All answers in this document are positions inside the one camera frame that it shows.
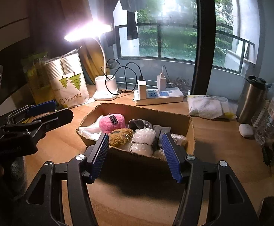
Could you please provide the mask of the white power strip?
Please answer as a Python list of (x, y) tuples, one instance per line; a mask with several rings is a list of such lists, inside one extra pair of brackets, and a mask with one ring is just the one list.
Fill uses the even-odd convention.
[(158, 105), (158, 104), (168, 104), (168, 103), (178, 103), (182, 102), (184, 94), (179, 88), (166, 88), (165, 91), (159, 91), (158, 89), (147, 89), (147, 97), (145, 99), (140, 99), (139, 92), (134, 91), (133, 102), (137, 106), (146, 105)]

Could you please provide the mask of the brown plush toy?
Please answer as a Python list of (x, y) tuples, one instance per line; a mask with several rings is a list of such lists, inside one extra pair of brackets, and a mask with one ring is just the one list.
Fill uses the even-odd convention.
[(129, 128), (116, 129), (108, 134), (110, 146), (124, 148), (133, 138), (133, 130)]

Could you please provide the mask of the paper cup package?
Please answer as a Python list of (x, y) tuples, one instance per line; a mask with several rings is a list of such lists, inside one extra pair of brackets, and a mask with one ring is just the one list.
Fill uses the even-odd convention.
[(47, 60), (44, 63), (56, 101), (64, 108), (73, 108), (88, 102), (79, 50)]

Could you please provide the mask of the white desk lamp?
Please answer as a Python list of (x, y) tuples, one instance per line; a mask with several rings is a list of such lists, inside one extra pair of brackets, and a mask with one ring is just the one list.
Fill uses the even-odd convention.
[(112, 30), (111, 25), (93, 19), (72, 28), (64, 36), (64, 40), (80, 44), (83, 68), (96, 87), (93, 94), (95, 101), (111, 101), (117, 97), (116, 80), (114, 77), (108, 79), (107, 60), (100, 42), (100, 37)]

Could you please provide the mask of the white waffle cloth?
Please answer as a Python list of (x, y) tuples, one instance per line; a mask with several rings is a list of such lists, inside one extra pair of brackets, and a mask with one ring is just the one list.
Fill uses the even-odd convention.
[(102, 133), (99, 126), (99, 122), (102, 118), (103, 115), (101, 115), (93, 124), (87, 127), (79, 127), (78, 134), (86, 139), (97, 141)]

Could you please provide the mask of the bubble wrap roll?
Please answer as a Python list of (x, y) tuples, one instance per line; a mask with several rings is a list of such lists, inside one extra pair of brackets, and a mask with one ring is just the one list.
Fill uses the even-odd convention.
[(152, 156), (152, 144), (155, 141), (155, 134), (156, 132), (153, 129), (137, 129), (133, 134), (130, 150), (139, 155)]

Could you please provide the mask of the grey sock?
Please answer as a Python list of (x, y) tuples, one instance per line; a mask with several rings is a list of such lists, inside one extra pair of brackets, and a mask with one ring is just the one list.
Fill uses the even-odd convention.
[(152, 125), (147, 120), (142, 120), (142, 119), (131, 119), (128, 122), (128, 128), (132, 129), (133, 131), (137, 129), (143, 129), (143, 128), (153, 129), (156, 132), (154, 144), (160, 148), (162, 148), (163, 134), (171, 132), (171, 127), (162, 127), (156, 124)]

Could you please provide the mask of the green plastic package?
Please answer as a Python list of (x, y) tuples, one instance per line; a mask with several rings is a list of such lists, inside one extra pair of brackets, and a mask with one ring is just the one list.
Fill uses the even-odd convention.
[(55, 99), (45, 68), (47, 52), (29, 55), (21, 60), (29, 90), (36, 104)]

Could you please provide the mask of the pink plush toy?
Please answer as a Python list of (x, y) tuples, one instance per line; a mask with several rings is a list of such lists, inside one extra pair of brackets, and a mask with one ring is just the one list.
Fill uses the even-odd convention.
[(99, 120), (101, 132), (109, 134), (116, 129), (126, 128), (125, 117), (122, 114), (110, 114)]

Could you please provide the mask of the white earbuds case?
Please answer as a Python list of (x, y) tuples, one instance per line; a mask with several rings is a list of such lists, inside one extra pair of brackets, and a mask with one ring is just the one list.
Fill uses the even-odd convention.
[(249, 124), (240, 124), (239, 132), (244, 138), (252, 138), (254, 136), (254, 129)]

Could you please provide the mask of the steel thermos mug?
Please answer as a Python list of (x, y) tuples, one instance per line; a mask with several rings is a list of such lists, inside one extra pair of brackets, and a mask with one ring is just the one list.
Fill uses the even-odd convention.
[(241, 124), (250, 124), (257, 108), (265, 95), (266, 81), (257, 76), (247, 76), (238, 101), (237, 121)]

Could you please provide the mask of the clear plastic bottle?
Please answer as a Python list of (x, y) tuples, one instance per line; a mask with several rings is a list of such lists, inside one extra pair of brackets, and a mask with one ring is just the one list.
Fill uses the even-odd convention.
[(272, 96), (271, 102), (267, 107), (264, 116), (255, 132), (255, 140), (260, 145), (264, 145), (268, 138), (274, 134), (274, 94)]

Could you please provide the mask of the white tissue packet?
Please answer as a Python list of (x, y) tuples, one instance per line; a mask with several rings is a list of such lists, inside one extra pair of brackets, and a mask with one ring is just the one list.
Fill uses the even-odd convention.
[(229, 101), (226, 97), (212, 95), (189, 95), (187, 97), (189, 106), (189, 115), (197, 116), (203, 119), (236, 119), (237, 116), (233, 113), (229, 106)]

